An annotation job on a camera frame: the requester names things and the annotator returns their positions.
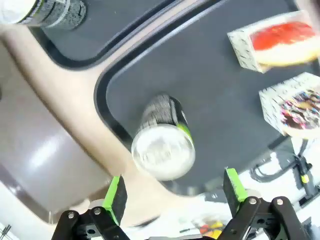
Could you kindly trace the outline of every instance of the tray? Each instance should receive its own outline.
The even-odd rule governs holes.
[[[100,63],[134,34],[182,0],[84,0],[87,16],[72,31],[30,28],[58,65],[86,69]]]
[[[209,0],[194,7],[100,76],[94,95],[100,118],[130,149],[152,97],[165,92],[177,98],[196,159],[186,175],[162,182],[176,194],[211,191],[222,183],[225,167],[241,173],[275,146],[290,145],[290,158],[290,138],[283,142],[265,122],[258,92],[303,72],[319,75],[318,61],[265,74],[244,69],[227,32],[296,10],[293,0]]]

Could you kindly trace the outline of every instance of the bolt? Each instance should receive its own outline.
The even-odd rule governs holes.
[[[257,203],[257,200],[254,199],[254,198],[250,198],[250,199],[249,199],[249,203],[252,204],[252,205],[254,205],[254,204]]]
[[[282,199],[279,198],[276,200],[276,204],[282,205],[282,204],[284,204],[284,201],[282,201]]]
[[[95,210],[94,210],[94,214],[95,215],[99,215],[101,213],[101,209],[100,208],[96,208]]]
[[[74,214],[73,212],[70,212],[70,213],[68,214],[68,218],[69,218],[69,219],[73,219],[74,216],[75,216],[75,214]]]

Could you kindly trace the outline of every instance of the cable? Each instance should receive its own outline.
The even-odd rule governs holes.
[[[300,147],[300,151],[299,154],[296,155],[294,152],[289,152],[289,151],[278,151],[278,152],[286,152],[286,153],[290,153],[292,154],[292,156],[295,158],[295,160],[293,162],[291,162],[288,166],[284,167],[283,169],[279,170],[278,172],[274,173],[274,174],[265,174],[260,170],[260,167],[262,165],[264,165],[266,162],[269,162],[268,160],[266,162],[264,162],[263,164],[257,164],[255,167],[253,167],[250,170],[250,176],[253,180],[259,182],[259,183],[269,183],[279,177],[281,177],[283,174],[285,174],[287,171],[289,171],[290,169],[294,168],[297,165],[297,159],[300,159],[304,152],[307,149],[307,145],[308,145],[308,140],[304,139],[302,141],[301,147]]]

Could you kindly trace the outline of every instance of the white patterned box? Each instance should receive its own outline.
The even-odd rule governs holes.
[[[281,134],[285,135],[281,106],[300,93],[319,88],[319,86],[319,76],[304,72],[289,80],[261,90],[259,96],[264,119]]]
[[[251,41],[251,35],[274,25],[295,21],[312,26],[309,15],[301,10],[279,14],[229,32],[227,35],[240,66],[260,73],[268,71],[271,67],[259,64],[255,58],[255,50]]]

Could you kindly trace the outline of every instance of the silver can top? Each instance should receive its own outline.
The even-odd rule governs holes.
[[[0,0],[0,23],[16,24],[33,9],[37,0]]]
[[[196,157],[190,136],[169,124],[141,130],[133,140],[131,153],[138,168],[160,181],[182,177],[191,169]]]

